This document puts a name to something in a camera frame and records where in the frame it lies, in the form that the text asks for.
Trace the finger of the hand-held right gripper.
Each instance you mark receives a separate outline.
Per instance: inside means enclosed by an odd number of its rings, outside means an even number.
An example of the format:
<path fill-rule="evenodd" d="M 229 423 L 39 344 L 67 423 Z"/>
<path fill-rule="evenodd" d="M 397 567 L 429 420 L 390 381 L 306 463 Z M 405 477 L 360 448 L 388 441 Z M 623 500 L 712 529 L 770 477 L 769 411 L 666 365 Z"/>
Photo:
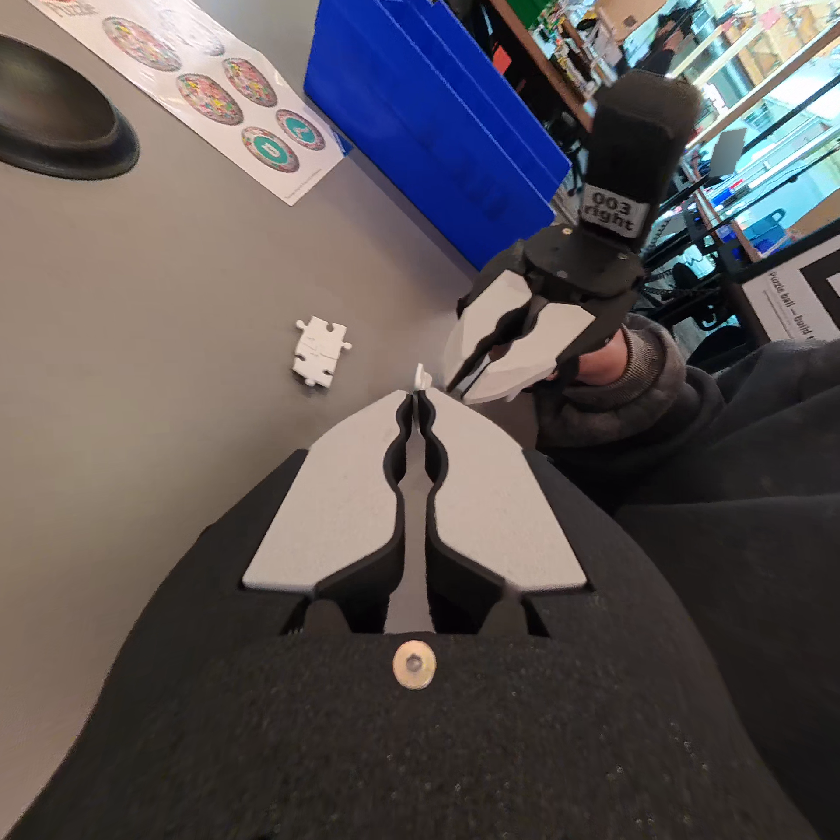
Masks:
<path fill-rule="evenodd" d="M 519 335 L 531 299 L 525 277 L 507 269 L 465 304 L 444 346 L 447 392 L 473 375 L 493 348 Z"/>
<path fill-rule="evenodd" d="M 464 390 L 463 403 L 510 401 L 524 389 L 545 380 L 558 358 L 593 324 L 595 316 L 580 306 L 548 303 L 530 331 L 510 343 L 508 350 L 485 366 Z"/>

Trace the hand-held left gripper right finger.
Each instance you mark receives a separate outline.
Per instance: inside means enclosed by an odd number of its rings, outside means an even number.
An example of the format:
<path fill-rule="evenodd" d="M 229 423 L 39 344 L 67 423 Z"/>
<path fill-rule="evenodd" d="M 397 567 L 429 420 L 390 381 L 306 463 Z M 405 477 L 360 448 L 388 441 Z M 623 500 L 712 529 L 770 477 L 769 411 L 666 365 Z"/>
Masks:
<path fill-rule="evenodd" d="M 480 629 L 506 596 L 580 592 L 586 574 L 522 446 L 436 388 L 418 393 L 427 498 L 427 590 L 457 628 Z"/>

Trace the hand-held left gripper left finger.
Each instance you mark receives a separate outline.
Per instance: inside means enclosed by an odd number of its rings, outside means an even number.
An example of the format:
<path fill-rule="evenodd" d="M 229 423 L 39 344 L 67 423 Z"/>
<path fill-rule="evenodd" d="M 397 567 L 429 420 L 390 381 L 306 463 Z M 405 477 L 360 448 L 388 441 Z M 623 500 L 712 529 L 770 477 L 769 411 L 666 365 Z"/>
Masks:
<path fill-rule="evenodd" d="M 381 634 L 405 570 L 406 441 L 413 396 L 394 391 L 324 433 L 243 576 L 244 589 L 330 601 L 352 632 Z"/>

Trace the teal faced puzzle piece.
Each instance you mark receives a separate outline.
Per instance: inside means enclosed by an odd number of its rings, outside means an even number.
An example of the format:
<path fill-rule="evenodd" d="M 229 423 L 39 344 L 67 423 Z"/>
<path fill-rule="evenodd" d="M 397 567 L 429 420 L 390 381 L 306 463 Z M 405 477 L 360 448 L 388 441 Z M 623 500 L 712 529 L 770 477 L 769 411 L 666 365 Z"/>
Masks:
<path fill-rule="evenodd" d="M 414 423 L 424 437 L 432 427 L 435 418 L 434 404 L 427 396 L 427 391 L 432 384 L 432 375 L 419 363 L 416 366 L 413 383 Z"/>

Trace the white puzzle piece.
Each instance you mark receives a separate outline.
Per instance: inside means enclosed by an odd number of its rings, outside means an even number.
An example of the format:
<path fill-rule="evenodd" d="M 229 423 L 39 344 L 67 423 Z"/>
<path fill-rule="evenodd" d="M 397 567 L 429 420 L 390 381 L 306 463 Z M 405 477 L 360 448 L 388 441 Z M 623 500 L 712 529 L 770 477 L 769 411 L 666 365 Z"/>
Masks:
<path fill-rule="evenodd" d="M 291 370 L 306 386 L 328 390 L 332 386 L 338 361 L 338 358 L 303 349 L 294 353 Z"/>
<path fill-rule="evenodd" d="M 337 360 L 342 352 L 353 348 L 352 343 L 345 340 L 346 326 L 340 323 L 310 317 L 306 322 L 297 320 L 296 328 L 300 335 L 295 355 L 301 358 L 314 355 L 321 359 Z"/>

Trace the white printed instruction leaflet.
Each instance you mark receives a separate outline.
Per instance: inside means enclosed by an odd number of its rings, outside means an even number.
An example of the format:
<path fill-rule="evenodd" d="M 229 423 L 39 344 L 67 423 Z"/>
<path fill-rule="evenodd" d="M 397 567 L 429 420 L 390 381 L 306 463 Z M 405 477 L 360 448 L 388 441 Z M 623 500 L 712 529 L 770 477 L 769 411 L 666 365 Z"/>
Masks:
<path fill-rule="evenodd" d="M 194 2 L 30 4 L 289 206 L 345 157 L 270 61 Z"/>

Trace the person's right forearm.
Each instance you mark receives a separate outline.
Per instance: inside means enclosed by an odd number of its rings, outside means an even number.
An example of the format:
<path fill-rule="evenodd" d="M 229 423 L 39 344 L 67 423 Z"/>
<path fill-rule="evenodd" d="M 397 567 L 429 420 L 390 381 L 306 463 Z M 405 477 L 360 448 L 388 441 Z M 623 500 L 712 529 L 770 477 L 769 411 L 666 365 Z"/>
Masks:
<path fill-rule="evenodd" d="M 537 449 L 562 461 L 654 461 L 681 447 L 724 407 L 714 377 L 688 366 L 669 331 L 647 318 L 627 315 L 623 325 L 629 365 L 612 385 L 578 385 L 579 358 L 563 373 L 534 387 Z"/>

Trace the person's right hand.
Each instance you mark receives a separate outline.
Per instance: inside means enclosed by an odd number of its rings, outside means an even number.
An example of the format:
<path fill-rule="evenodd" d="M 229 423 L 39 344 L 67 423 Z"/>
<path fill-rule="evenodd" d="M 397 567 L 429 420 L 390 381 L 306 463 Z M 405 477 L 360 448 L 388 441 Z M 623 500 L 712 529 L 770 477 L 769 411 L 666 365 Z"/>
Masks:
<path fill-rule="evenodd" d="M 575 383 L 604 387 L 618 382 L 629 365 L 629 355 L 624 331 L 619 329 L 601 349 L 579 358 Z"/>

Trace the wooden workbench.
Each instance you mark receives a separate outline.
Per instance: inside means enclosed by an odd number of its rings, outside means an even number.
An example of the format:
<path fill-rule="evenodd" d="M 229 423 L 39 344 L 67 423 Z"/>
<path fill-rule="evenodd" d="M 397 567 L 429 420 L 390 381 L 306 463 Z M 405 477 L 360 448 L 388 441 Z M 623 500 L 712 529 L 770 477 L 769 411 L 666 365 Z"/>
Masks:
<path fill-rule="evenodd" d="M 578 24 L 595 2 L 482 2 L 490 60 L 545 128 L 567 115 L 590 132 L 615 72 Z"/>

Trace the blue object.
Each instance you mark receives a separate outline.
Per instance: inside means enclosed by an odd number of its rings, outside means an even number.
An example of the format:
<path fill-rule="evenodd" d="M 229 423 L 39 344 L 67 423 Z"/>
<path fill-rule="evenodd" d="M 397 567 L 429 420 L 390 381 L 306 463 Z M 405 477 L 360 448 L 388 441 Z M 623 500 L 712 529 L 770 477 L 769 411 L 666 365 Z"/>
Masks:
<path fill-rule="evenodd" d="M 553 222 L 571 162 L 445 2 L 321 1 L 304 81 L 475 268 Z"/>

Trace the framed marker sign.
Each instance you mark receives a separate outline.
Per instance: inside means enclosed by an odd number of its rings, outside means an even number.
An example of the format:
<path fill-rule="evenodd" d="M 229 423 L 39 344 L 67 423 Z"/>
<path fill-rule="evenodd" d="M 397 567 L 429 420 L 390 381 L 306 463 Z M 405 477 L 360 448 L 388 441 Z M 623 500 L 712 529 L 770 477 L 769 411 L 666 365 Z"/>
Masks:
<path fill-rule="evenodd" d="M 839 221 L 763 259 L 742 284 L 770 341 L 839 338 Z"/>

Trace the person's dark grey garment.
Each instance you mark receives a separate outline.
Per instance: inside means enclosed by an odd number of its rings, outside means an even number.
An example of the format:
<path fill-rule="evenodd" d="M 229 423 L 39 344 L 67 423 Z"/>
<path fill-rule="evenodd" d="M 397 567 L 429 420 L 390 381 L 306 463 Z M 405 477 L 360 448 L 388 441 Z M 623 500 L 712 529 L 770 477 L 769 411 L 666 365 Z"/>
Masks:
<path fill-rule="evenodd" d="M 617 520 L 704 637 L 744 727 L 820 838 L 839 817 L 838 341 L 690 368 L 692 425 Z"/>

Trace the black round stand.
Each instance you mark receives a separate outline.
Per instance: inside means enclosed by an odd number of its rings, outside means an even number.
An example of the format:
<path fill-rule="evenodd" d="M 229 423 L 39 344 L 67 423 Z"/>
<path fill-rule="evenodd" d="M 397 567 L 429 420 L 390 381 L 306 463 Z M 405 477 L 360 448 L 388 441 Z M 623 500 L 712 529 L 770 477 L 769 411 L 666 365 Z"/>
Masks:
<path fill-rule="evenodd" d="M 1 162 L 71 181 L 127 174 L 136 132 L 89 79 L 24 41 L 1 36 Z"/>

